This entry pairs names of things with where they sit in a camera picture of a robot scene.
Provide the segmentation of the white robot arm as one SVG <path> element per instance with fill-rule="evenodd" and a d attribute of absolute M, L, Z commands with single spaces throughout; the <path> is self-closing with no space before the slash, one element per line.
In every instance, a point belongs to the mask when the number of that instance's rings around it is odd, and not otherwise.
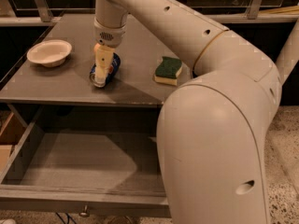
<path fill-rule="evenodd" d="M 164 102 L 157 149 L 174 224 L 270 224 L 264 141 L 298 62 L 292 30 L 278 59 L 176 0 L 96 0 L 100 32 L 131 13 L 194 79 Z"/>

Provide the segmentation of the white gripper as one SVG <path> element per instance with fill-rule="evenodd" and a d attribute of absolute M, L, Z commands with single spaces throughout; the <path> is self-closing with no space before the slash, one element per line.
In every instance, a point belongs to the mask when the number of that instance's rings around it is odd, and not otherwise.
<path fill-rule="evenodd" d="M 126 18 L 94 19 L 95 79 L 103 82 L 113 59 L 114 49 L 120 45 L 126 32 Z"/>

